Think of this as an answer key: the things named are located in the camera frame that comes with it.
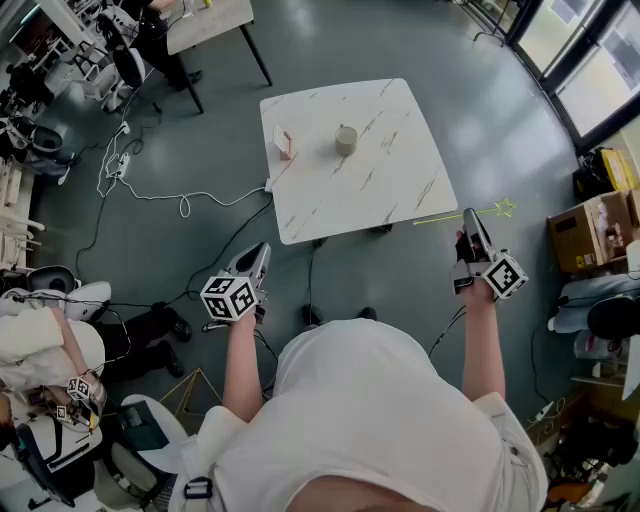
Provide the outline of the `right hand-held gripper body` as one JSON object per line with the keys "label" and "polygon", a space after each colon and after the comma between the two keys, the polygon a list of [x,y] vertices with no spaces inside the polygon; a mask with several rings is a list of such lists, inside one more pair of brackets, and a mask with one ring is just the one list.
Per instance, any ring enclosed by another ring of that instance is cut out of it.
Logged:
{"label": "right hand-held gripper body", "polygon": [[449,276],[455,295],[476,280],[482,280],[493,290],[494,297],[502,300],[512,297],[528,281],[528,276],[507,249],[492,252],[488,261],[467,263],[459,260]]}

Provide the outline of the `black box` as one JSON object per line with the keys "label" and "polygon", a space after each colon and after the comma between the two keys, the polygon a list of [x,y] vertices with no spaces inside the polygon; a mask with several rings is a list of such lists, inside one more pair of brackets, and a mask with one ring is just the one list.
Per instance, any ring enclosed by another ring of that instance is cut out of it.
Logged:
{"label": "black box", "polygon": [[117,408],[116,417],[124,437],[137,452],[162,449],[169,444],[145,401]]}

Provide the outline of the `yellow-green star wand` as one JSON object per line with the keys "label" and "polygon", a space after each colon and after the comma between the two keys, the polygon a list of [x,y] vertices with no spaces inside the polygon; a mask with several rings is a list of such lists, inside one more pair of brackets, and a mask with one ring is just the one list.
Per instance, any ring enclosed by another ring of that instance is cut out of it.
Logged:
{"label": "yellow-green star wand", "polygon": [[[511,218],[512,215],[513,215],[513,210],[515,208],[516,208],[516,204],[511,202],[508,197],[505,197],[503,200],[501,200],[499,202],[495,202],[495,206],[494,207],[485,208],[485,209],[477,209],[475,211],[475,213],[477,215],[493,213],[496,216],[506,216],[508,218]],[[439,221],[462,219],[463,216],[464,216],[463,213],[457,213],[457,214],[450,214],[450,215],[441,216],[441,217],[416,220],[416,221],[413,222],[413,225],[414,226],[420,226],[420,225],[431,224],[431,223],[435,223],[435,222],[439,222]]]}

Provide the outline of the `white office chair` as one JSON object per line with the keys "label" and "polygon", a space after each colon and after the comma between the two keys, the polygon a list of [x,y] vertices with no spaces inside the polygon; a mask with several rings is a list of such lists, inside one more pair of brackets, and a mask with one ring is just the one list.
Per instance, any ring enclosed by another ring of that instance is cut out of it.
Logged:
{"label": "white office chair", "polygon": [[86,98],[97,101],[106,113],[121,110],[124,91],[129,98],[140,89],[146,78],[146,69],[139,52],[127,46],[105,52],[95,44],[83,42],[71,57],[81,73],[70,80],[79,85]]}

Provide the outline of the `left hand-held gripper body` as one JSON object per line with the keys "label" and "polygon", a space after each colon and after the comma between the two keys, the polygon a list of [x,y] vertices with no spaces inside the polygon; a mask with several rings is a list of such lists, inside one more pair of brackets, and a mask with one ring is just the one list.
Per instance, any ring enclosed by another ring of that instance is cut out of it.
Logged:
{"label": "left hand-held gripper body", "polygon": [[267,293],[261,289],[265,269],[246,274],[221,271],[212,276],[199,296],[214,322],[233,323],[253,311],[256,322],[261,323],[265,314]]}

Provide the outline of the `round white table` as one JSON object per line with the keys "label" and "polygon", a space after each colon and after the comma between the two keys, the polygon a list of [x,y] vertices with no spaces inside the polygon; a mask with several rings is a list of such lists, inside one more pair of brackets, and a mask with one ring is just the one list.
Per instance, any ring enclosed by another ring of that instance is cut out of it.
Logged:
{"label": "round white table", "polygon": [[155,469],[168,474],[177,474],[180,469],[181,446],[182,443],[188,439],[188,435],[181,423],[164,405],[146,395],[133,394],[126,397],[121,404],[115,408],[115,417],[117,408],[140,401],[145,401],[148,404],[154,418],[169,440],[169,444],[162,449],[137,452],[129,445],[124,437],[126,442],[137,455]]}

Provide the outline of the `white and gray chair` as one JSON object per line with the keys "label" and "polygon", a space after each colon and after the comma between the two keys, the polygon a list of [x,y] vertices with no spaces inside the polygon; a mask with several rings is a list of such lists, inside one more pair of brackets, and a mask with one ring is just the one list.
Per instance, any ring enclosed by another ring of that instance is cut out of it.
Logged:
{"label": "white and gray chair", "polygon": [[43,306],[57,307],[74,321],[90,322],[109,305],[111,285],[106,281],[83,284],[65,266],[52,265],[30,271],[27,297]]}

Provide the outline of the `brown cardboard box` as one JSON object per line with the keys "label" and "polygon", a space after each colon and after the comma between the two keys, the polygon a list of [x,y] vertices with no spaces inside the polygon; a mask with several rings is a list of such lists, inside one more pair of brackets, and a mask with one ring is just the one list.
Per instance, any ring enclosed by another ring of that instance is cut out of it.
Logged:
{"label": "brown cardboard box", "polygon": [[591,270],[626,257],[628,245],[640,235],[628,196],[626,191],[601,194],[547,218],[561,272]]}

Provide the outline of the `black framed glass door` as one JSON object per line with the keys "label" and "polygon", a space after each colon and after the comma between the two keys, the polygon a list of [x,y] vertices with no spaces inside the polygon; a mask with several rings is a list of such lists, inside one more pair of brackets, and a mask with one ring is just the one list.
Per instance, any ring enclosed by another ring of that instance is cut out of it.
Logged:
{"label": "black framed glass door", "polygon": [[507,42],[577,153],[640,115],[640,0],[526,0]]}

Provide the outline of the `person's right hand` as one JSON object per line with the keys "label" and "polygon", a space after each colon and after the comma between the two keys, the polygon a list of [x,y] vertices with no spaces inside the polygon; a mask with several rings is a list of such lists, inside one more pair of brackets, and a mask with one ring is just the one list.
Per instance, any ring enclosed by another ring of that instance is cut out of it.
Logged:
{"label": "person's right hand", "polygon": [[457,241],[455,244],[456,255],[458,261],[465,263],[474,263],[476,261],[475,251],[472,242],[469,240],[465,230],[456,233]]}

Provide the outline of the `person's white shirt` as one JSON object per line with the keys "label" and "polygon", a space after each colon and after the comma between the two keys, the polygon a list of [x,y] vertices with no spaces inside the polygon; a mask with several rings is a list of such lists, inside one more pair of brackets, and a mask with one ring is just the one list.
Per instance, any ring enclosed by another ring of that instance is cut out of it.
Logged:
{"label": "person's white shirt", "polygon": [[[210,500],[185,484],[213,481]],[[333,321],[279,358],[272,398],[248,423],[211,408],[182,446],[170,512],[285,512],[311,481],[343,477],[436,512],[539,512],[541,459],[497,393],[470,401],[424,349],[381,322]]]}

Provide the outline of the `beige table with black legs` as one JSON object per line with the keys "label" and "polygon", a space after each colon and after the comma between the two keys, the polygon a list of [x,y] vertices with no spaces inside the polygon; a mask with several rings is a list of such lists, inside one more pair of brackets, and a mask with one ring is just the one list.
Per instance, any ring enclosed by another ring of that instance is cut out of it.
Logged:
{"label": "beige table with black legs", "polygon": [[188,76],[181,53],[226,32],[239,29],[251,50],[267,84],[273,85],[271,76],[249,32],[254,23],[251,0],[193,0],[189,15],[175,18],[167,32],[167,52],[177,57],[184,85],[200,114],[204,109],[198,93]]}

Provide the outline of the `beige cup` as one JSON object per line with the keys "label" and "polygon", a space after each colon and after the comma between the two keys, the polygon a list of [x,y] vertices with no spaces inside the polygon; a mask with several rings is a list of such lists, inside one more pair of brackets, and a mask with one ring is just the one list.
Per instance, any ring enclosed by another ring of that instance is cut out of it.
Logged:
{"label": "beige cup", "polygon": [[358,132],[353,127],[341,124],[335,132],[335,150],[340,156],[348,157],[356,151],[358,140]]}

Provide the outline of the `yellow and black case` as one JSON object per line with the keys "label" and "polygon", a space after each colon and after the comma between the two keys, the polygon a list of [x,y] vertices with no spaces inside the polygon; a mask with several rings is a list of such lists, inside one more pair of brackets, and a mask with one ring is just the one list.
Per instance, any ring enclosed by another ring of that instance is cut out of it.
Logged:
{"label": "yellow and black case", "polygon": [[576,199],[585,202],[602,194],[637,188],[640,178],[620,150],[597,147],[579,158],[572,184]]}

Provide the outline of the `pale wooden rack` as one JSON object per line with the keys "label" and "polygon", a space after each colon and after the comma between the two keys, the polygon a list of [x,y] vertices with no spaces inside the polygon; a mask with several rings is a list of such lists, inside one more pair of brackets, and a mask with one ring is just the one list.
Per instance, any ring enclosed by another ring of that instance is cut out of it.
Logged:
{"label": "pale wooden rack", "polygon": [[28,272],[28,257],[41,243],[44,224],[30,218],[35,176],[13,160],[0,158],[0,270]]}

